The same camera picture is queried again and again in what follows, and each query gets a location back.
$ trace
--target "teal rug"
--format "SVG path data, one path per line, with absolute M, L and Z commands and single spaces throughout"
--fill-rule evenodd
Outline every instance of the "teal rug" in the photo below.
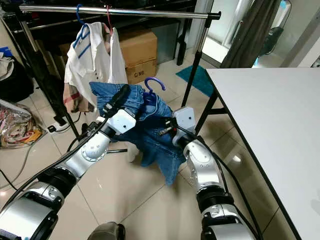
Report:
M 181 70 L 180 72 L 177 72 L 176 75 L 188 82 L 191 69 L 192 66 L 189 66 Z M 198 66 L 198 68 L 196 69 L 192 86 L 200 90 L 203 94 L 207 95 L 208 97 L 210 97 L 214 91 L 214 87 L 211 84 L 211 79 L 207 76 L 206 70 L 201 66 Z

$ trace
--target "white shirt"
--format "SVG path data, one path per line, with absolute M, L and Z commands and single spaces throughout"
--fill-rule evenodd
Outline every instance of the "white shirt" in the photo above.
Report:
M 102 23 L 94 22 L 86 23 L 86 25 L 88 27 L 84 28 L 82 36 L 85 36 L 90 30 L 89 35 L 80 39 L 75 48 L 73 47 L 75 41 L 70 45 L 64 82 L 75 86 L 96 111 L 96 97 L 91 92 L 89 82 L 126 84 L 128 80 L 117 30 L 113 28 L 109 55 L 102 36 Z

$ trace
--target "wire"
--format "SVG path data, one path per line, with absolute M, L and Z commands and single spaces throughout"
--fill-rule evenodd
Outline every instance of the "wire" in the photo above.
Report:
M 285 19 L 285 21 L 284 21 L 284 24 L 283 24 L 283 26 L 281 27 L 282 29 L 285 29 L 285 25 L 286 25 L 286 23 L 287 23 L 287 21 L 288 21 L 288 18 L 289 18 L 289 16 L 290 16 L 291 9 L 292 9 L 292 3 L 291 3 L 291 1 L 290 1 L 290 0 L 286 0 L 286 1 L 288 1 L 288 2 L 290 3 L 290 9 L 289 9 L 288 16 L 286 17 L 286 19 Z M 271 49 L 271 51 L 269 51 L 269 52 L 266 53 L 265 55 L 270 55 L 270 54 L 275 50 L 277 43 L 278 43 L 278 41 L 276 41 L 276 43 L 275 43 L 275 45 L 273 46 L 273 48 Z
M 75 139 L 73 139 L 66 151 L 70 152 L 70 150 L 71 150 L 72 146 L 75 144 L 75 142 L 78 141 L 78 139 L 81 139 L 82 137 L 84 137 L 86 134 L 87 134 L 87 132 L 84 132 L 79 136 L 79 138 L 76 137 Z
M 5 173 L 0 169 L 0 173 L 2 173 L 2 175 L 4 176 L 4 178 L 5 178 L 5 180 L 9 183 L 8 185 L 5 185 L 5 186 L 3 186 L 3 187 L 1 187 L 1 188 L 4 188 L 4 187 L 6 187 L 6 186 L 11 186 L 14 190 L 18 190 L 18 189 L 16 189 L 16 187 L 12 184 L 12 182 L 8 179 L 8 177 L 5 175 Z
M 256 231 L 254 230 L 254 228 L 252 227 L 252 225 L 250 224 L 250 222 L 248 221 L 248 219 L 246 219 L 246 217 L 243 215 L 243 213 L 239 210 L 239 208 L 237 208 L 236 205 L 234 205 L 235 209 L 237 210 L 237 212 L 239 213 L 241 219 L 245 222 L 245 224 L 248 226 L 248 228 L 250 229 L 250 231 L 253 233 L 254 237 L 256 239 L 259 239 L 257 234 L 256 234 Z
M 288 18 L 289 18 L 289 16 L 290 16 L 290 13 L 291 13 L 291 9 L 292 9 L 292 3 L 291 3 L 291 1 L 290 0 L 287 0 L 289 3 L 290 3 L 290 9 L 289 9 L 289 13 L 288 13 L 288 16 L 286 17 L 286 19 L 285 19 L 285 22 L 284 22 L 284 24 L 283 24 L 283 29 L 285 28 L 285 25 L 286 25 L 286 23 L 287 23 L 287 21 L 288 21 Z
M 239 190 L 239 192 L 240 192 L 240 194 L 242 196 L 242 199 L 243 199 L 244 204 L 245 204 L 246 208 L 248 209 L 248 212 L 249 212 L 249 214 L 250 214 L 250 216 L 252 218 L 252 221 L 253 221 L 253 224 L 254 224 L 254 226 L 256 228 L 256 231 L 254 230 L 252 225 L 249 223 L 249 221 L 244 217 L 244 215 L 239 211 L 240 216 L 243 218 L 245 223 L 248 225 L 248 228 L 251 230 L 252 234 L 254 234 L 254 236 L 257 239 L 263 240 L 264 237 L 263 237 L 261 229 L 260 229 L 260 227 L 258 225 L 257 219 L 256 219 L 256 217 L 255 217 L 255 215 L 254 215 L 254 213 L 253 213 L 253 211 L 252 211 L 252 209 L 251 209 L 251 207 L 249 205 L 249 202 L 248 202 L 248 200 L 246 198 L 246 195 L 245 195 L 244 191 L 242 190 L 242 188 L 240 186 L 240 183 L 238 182 L 236 176 L 233 174 L 233 172 L 230 170 L 230 168 L 225 164 L 225 162 L 223 162 L 221 160 L 221 158 L 218 155 L 216 155 L 214 152 L 212 152 L 210 147 L 203 141 L 203 139 L 201 137 L 196 137 L 196 135 L 194 135 L 192 132 L 189 132 L 188 130 L 186 130 L 186 129 L 180 127 L 180 126 L 177 126 L 177 128 L 182 130 L 182 131 L 184 131 L 185 133 L 189 134 L 192 138 L 199 140 L 207 148 L 207 150 L 212 154 L 212 156 L 215 159 L 218 160 L 218 162 L 217 162 L 218 164 L 217 165 L 219 166 L 219 170 L 221 172 L 222 181 L 223 181 L 224 185 L 226 186 L 226 188 L 225 188 L 226 192 L 228 192 L 228 190 L 227 190 L 228 188 L 227 188 L 226 179 L 224 177 L 224 174 L 222 172 L 220 164 L 228 171 L 228 173 L 231 175 L 232 179 L 234 180 L 234 182 L 235 182 L 235 184 L 236 184 L 236 186 L 237 186 L 237 188 L 238 188 L 238 190 Z
M 79 113 L 79 116 L 78 116 L 77 120 L 75 120 L 75 121 L 73 122 L 74 124 L 79 121 L 80 116 L 81 116 L 81 112 Z M 63 131 L 65 131 L 65 130 L 67 130 L 68 128 L 70 128 L 70 124 L 69 124 L 69 126 L 67 126 L 66 128 L 61 129 L 61 130 L 57 130 L 57 131 L 55 131 L 55 132 L 63 132 Z
M 43 174 L 45 171 L 49 170 L 50 168 L 55 167 L 56 165 L 62 163 L 63 161 L 67 160 L 69 157 L 71 157 L 73 154 L 75 154 L 87 141 L 89 141 L 103 126 L 106 124 L 108 118 L 105 118 L 103 123 L 88 137 L 84 138 L 72 151 L 67 152 L 64 154 L 58 161 L 52 163 L 51 165 L 47 166 L 46 168 L 42 169 L 35 175 L 33 175 L 31 178 L 29 178 L 21 187 L 18 188 L 17 191 L 9 198 L 9 200 L 5 203 L 4 207 L 2 208 L 5 209 L 5 207 L 8 206 L 17 196 L 19 193 L 23 191 L 30 183 L 32 183 L 38 176 Z
M 255 217 L 255 215 L 254 215 L 254 212 L 252 211 L 252 209 L 251 209 L 251 207 L 250 207 L 250 204 L 249 204 L 249 202 L 248 202 L 248 200 L 247 200 L 247 197 L 246 197 L 244 191 L 242 190 L 242 188 L 241 188 L 241 186 L 240 186 L 240 183 L 238 182 L 236 176 L 233 174 L 233 172 L 230 170 L 230 168 L 220 159 L 220 157 L 218 157 L 214 152 L 211 152 L 211 153 L 212 153 L 212 155 L 213 155 L 215 158 L 218 159 L 218 161 L 219 161 L 219 162 L 222 164 L 222 166 L 228 171 L 228 173 L 231 175 L 232 179 L 234 180 L 234 182 L 235 182 L 235 184 L 236 184 L 236 186 L 237 186 L 237 188 L 238 188 L 238 190 L 239 190 L 239 192 L 240 192 L 240 194 L 241 194 L 241 196 L 242 196 L 242 198 L 243 198 L 244 204 L 245 204 L 246 208 L 248 209 L 248 212 L 249 212 L 249 214 L 250 214 L 250 216 L 251 216 L 251 218 L 252 218 L 253 224 L 254 224 L 254 226 L 255 226 L 256 231 L 253 231 L 252 233 L 257 237 L 257 239 L 263 240 L 264 237 L 263 237 L 263 234 L 262 234 L 262 232 L 261 232 L 261 229 L 260 229 L 260 227 L 259 227 L 259 225 L 258 225 L 258 221 L 257 221 L 257 219 L 256 219 L 256 217 Z M 250 229 L 253 229 L 249 222 L 248 222 L 247 224 L 248 224 L 248 227 L 249 227 Z
M 26 154 L 25 154 L 25 157 L 24 157 L 24 160 L 23 160 L 23 163 L 22 163 L 22 167 L 20 168 L 20 171 L 18 172 L 18 174 L 14 177 L 14 179 L 12 180 L 9 180 L 7 178 L 7 176 L 5 175 L 5 173 L 0 169 L 2 175 L 4 176 L 5 180 L 8 182 L 8 184 L 6 185 L 3 185 L 3 186 L 0 186 L 0 189 L 2 188 L 5 188 L 7 186 L 11 186 L 14 190 L 17 190 L 16 187 L 12 184 L 15 180 L 18 179 L 18 177 L 21 175 L 22 171 L 24 170 L 25 166 L 26 166 L 26 163 L 27 163 L 27 159 L 28 159 L 28 156 L 29 156 L 29 153 L 31 151 L 31 149 L 33 148 L 33 146 L 40 140 L 42 139 L 45 135 L 47 134 L 47 132 L 45 131 L 33 144 L 30 145 L 29 149 L 27 150 Z

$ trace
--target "purple hanger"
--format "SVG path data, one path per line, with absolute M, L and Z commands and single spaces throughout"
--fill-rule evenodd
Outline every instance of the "purple hanger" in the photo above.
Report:
M 166 87 L 165 85 L 156 77 L 147 77 L 145 80 L 144 80 L 144 84 L 145 86 L 150 90 L 149 92 L 144 92 L 143 93 L 143 99 L 147 102 L 148 105 L 153 105 L 155 106 L 156 105 L 156 94 L 154 93 L 154 91 L 152 90 L 152 88 L 148 85 L 148 81 L 149 80 L 154 80 L 156 81 L 157 83 L 159 83 L 161 85 L 161 88 L 163 91 L 166 90 Z

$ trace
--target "power strip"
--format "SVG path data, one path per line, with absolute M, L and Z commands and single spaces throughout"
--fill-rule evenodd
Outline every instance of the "power strip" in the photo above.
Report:
M 63 134 L 65 133 L 68 129 L 69 129 L 69 123 L 67 122 L 67 118 L 66 117 L 63 117 L 63 119 L 65 120 L 65 124 L 64 125 L 60 125 L 57 121 L 55 121 L 53 124 L 49 125 L 47 128 L 46 128 L 46 131 L 49 133 L 49 134 Z M 52 126 L 55 128 L 55 131 L 53 132 L 50 132 L 49 131 L 49 128 L 52 128 Z

